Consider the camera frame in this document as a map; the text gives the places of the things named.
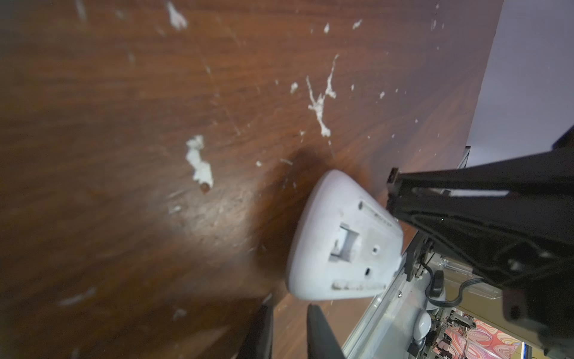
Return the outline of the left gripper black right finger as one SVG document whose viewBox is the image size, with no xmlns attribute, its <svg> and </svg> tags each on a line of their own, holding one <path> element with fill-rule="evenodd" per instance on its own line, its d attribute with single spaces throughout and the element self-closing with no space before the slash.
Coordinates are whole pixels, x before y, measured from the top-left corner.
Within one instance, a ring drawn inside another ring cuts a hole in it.
<svg viewBox="0 0 574 359">
<path fill-rule="evenodd" d="M 318 305 L 309 305 L 306 315 L 308 359 L 345 359 L 341 346 Z"/>
</svg>

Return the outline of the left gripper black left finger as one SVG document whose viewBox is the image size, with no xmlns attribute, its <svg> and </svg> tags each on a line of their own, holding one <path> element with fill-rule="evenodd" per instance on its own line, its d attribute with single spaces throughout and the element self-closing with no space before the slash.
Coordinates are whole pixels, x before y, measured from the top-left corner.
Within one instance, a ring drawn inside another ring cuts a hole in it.
<svg viewBox="0 0 574 359">
<path fill-rule="evenodd" d="M 269 304 L 262 305 L 248 330 L 237 359 L 269 359 L 272 357 L 274 335 L 274 309 Z"/>
</svg>

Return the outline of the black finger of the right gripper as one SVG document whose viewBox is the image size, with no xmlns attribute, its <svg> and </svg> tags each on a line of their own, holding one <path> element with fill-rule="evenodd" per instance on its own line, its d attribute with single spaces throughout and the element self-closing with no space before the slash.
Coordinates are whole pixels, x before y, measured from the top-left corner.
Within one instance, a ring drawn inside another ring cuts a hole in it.
<svg viewBox="0 0 574 359">
<path fill-rule="evenodd" d="M 573 149 L 387 182 L 387 209 L 503 292 L 510 323 L 573 356 Z"/>
</svg>

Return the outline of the white wireless mouse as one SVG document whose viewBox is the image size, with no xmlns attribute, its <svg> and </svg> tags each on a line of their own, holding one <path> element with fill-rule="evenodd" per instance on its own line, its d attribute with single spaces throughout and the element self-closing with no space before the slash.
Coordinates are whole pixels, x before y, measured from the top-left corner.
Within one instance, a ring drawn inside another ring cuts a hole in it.
<svg viewBox="0 0 574 359">
<path fill-rule="evenodd" d="M 297 223 L 286 287 L 305 301 L 377 296 L 401 267 L 403 242 L 398 220 L 347 174 L 331 170 Z"/>
</svg>

